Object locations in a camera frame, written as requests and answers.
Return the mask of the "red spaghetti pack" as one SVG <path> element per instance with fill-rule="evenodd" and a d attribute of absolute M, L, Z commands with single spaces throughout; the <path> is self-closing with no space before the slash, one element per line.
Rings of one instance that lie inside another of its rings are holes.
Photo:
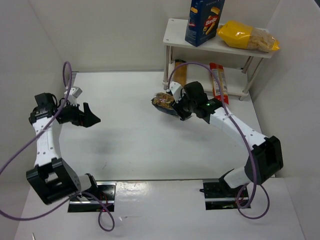
<path fill-rule="evenodd" d="M 211 77 L 213 96 L 219 101 L 223 100 L 225 104 L 229 104 L 228 88 L 223 66 L 211 62 L 209 67 L 214 74 L 214 77 Z"/>

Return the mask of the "tricolor fusilli pasta bag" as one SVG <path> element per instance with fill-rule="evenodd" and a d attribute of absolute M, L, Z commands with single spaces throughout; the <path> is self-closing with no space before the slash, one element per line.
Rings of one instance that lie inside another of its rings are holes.
<path fill-rule="evenodd" d="M 162 113 L 171 116 L 178 116 L 177 112 L 171 106 L 171 103 L 174 101 L 175 99 L 172 95 L 164 92 L 158 92 L 151 99 L 151 104 Z"/>

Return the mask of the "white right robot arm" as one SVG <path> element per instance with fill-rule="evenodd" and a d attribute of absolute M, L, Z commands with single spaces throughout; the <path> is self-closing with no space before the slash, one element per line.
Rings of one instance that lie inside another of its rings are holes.
<path fill-rule="evenodd" d="M 280 140 L 267 137 L 237 118 L 222 101 L 208 99 L 203 86 L 191 82 L 181 86 L 171 82 L 169 90 L 174 98 L 170 104 L 182 121 L 192 114 L 208 124 L 212 124 L 248 151 L 248 159 L 243 167 L 235 168 L 219 178 L 224 190 L 236 189 L 245 184 L 262 185 L 284 166 Z"/>

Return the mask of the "yellow pasta bag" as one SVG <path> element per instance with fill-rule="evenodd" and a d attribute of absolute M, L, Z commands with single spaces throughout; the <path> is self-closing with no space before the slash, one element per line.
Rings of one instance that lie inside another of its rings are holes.
<path fill-rule="evenodd" d="M 281 49 L 279 41 L 267 31 L 235 20 L 221 26 L 217 34 L 231 48 L 265 53 Z"/>

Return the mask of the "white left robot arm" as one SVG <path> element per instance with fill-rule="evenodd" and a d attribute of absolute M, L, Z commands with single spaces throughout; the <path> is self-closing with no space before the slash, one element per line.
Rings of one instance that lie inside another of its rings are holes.
<path fill-rule="evenodd" d="M 98 190 L 95 178 L 89 173 L 78 175 L 63 160 L 60 150 L 59 138 L 63 124 L 89 128 L 101 122 L 92 113 L 88 103 L 83 103 L 83 110 L 80 110 L 77 98 L 81 93 L 79 87 L 72 87 L 70 93 L 64 95 L 66 104 L 63 106 L 63 101 L 57 100 L 51 93 L 35 96 L 37 106 L 30 113 L 29 122 L 36 134 L 41 131 L 44 133 L 36 141 L 34 168 L 26 172 L 26 179 L 46 205 L 76 193 Z M 61 106 L 62 110 L 54 118 Z"/>

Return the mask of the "white two-tier shelf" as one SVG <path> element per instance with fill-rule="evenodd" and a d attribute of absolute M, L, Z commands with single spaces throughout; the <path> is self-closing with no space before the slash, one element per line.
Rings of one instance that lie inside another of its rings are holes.
<path fill-rule="evenodd" d="M 257 78 L 264 63 L 273 56 L 272 52 L 260 52 L 229 47 L 218 36 L 195 47 L 185 41 L 188 21 L 170 18 L 165 29 L 163 89 L 168 88 L 169 76 L 175 68 L 175 60 L 186 62 L 217 63 L 224 68 L 226 85 L 230 96 L 243 101 Z"/>

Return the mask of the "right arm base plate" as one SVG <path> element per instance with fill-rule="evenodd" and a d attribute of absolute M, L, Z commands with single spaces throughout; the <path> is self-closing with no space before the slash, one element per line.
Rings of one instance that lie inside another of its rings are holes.
<path fill-rule="evenodd" d="M 242 186 L 229 188 L 220 184 L 218 179 L 204 180 L 199 190 L 204 195 L 206 210 L 237 209 L 237 194 Z"/>

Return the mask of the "blue Barilla pasta box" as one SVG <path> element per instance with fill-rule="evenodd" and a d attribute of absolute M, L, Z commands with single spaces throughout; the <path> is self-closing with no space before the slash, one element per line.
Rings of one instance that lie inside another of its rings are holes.
<path fill-rule="evenodd" d="M 185 41 L 198 47 L 214 38 L 224 4 L 225 0 L 192 0 Z"/>

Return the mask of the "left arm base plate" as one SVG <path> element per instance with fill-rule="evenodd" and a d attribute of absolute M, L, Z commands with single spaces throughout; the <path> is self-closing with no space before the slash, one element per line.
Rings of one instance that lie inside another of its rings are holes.
<path fill-rule="evenodd" d="M 90 191 L 92 195 L 98 198 L 110 212 L 114 212 L 115 196 L 116 196 L 115 181 L 97 181 L 97 190 Z M 78 195 L 73 197 L 68 203 L 68 213 L 99 213 L 100 210 L 105 211 L 103 207 L 91 196 Z"/>

